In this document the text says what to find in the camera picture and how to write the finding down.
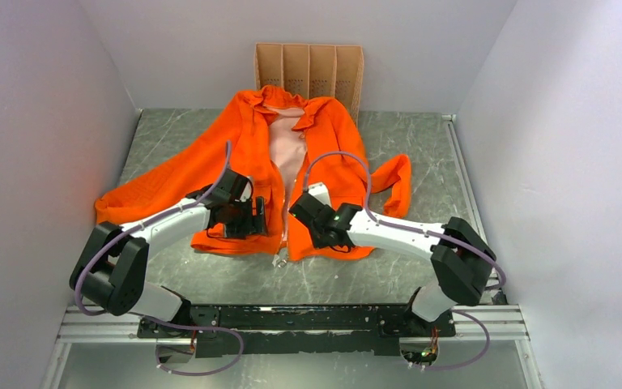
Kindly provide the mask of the orange jacket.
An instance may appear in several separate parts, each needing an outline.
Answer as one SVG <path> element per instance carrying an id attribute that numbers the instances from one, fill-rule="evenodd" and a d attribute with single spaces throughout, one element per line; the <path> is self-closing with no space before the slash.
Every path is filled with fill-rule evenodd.
<path id="1" fill-rule="evenodd" d="M 211 184 L 224 162 L 253 179 L 264 200 L 267 233 L 227 239 L 222 228 L 196 233 L 194 249 L 211 254 L 276 254 L 293 261 L 314 256 L 308 230 L 290 219 L 288 208 L 305 182 L 324 183 L 333 207 L 362 204 L 370 193 L 390 197 L 386 216 L 402 218 L 411 205 L 411 162 L 397 155 L 373 173 L 360 132 L 344 105 L 333 97 L 305 99 L 275 86 L 240 91 L 215 121 L 186 149 L 95 201 L 98 222 L 124 224 L 172 206 Z"/>

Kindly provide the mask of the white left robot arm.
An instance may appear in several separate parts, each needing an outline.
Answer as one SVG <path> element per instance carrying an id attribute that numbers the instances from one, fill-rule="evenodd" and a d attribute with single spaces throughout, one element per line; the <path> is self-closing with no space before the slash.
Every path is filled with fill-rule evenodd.
<path id="1" fill-rule="evenodd" d="M 76 302 L 88 299 L 99 306 L 99 314 L 157 318 L 170 336 L 183 336 L 192 324 L 189 302 L 147 282 L 147 264 L 178 240 L 217 225 L 223 226 L 227 241 L 266 235 L 264 198 L 254 195 L 252 178 L 225 169 L 216 183 L 153 215 L 97 224 L 70 275 Z"/>

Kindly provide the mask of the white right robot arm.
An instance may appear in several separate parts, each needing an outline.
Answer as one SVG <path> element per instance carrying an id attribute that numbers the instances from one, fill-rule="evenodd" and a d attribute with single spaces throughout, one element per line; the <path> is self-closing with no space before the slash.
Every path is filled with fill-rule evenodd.
<path id="1" fill-rule="evenodd" d="M 342 253 L 381 249 L 429 262 L 435 278 L 418 287 L 404 315 L 407 330 L 416 336 L 425 335 L 455 306 L 477 306 L 496 265 L 490 247 L 461 218 L 428 224 L 373 214 L 350 203 L 333 209 L 309 192 L 294 202 L 289 213 L 307 228 L 316 249 Z"/>

